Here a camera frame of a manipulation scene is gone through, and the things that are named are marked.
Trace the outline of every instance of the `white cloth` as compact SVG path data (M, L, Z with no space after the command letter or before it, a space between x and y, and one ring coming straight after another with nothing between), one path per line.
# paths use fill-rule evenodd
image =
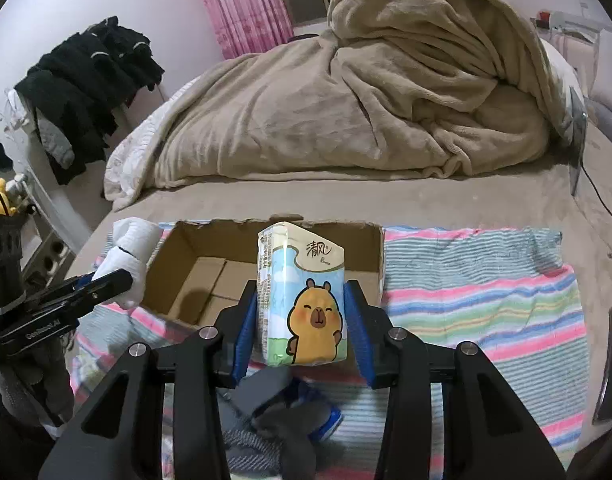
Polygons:
M6 104L4 104L4 116L11 128L16 130L28 126L32 123L32 118L28 112L22 96L17 90L6 90Z
M548 43L548 41L542 38L541 43L543 43L546 49L548 61L550 61L551 73L553 78L557 81L557 85L561 85L564 89L572 89L572 91L577 94L579 101L583 103L582 87L579 84L579 80L572 66L554 46ZM562 136L566 143L570 144L572 142L572 131L574 129L572 123L572 96L570 95L570 91L564 91L564 97L566 99L566 114L562 122Z
M131 273L131 288L116 296L115 301L124 308L138 306L144 299L148 261L155 251L163 230L157 224L142 218L131 217L113 224L113 242L108 256L93 275L93 280L118 269Z

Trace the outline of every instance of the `pink curtain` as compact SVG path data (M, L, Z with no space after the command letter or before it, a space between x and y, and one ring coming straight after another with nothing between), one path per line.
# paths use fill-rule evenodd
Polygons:
M225 59L266 52L293 36L283 0L204 0Z

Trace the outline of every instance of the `gray glove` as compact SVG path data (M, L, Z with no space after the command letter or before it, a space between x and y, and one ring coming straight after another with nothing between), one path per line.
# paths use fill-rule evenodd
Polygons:
M1 364L0 393L19 422L59 436L64 426L58 426L72 418L75 403L61 340L53 338L20 360Z

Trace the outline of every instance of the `clothes pile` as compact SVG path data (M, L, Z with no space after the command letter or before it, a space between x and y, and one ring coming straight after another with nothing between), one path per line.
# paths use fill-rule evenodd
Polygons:
M59 184L105 160L104 135L117 127L113 108L130 105L142 87L152 91L163 73L150 40L116 16L74 34L28 70L15 90L30 103Z

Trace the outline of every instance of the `open cardboard box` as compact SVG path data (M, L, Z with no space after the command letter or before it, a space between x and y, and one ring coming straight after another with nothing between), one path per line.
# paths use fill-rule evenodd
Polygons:
M142 306L193 326L211 325L257 279L257 235L293 222L344 248L345 279L358 280L370 304L383 289L383 230L365 222L306 222L301 217L177 222L148 268Z

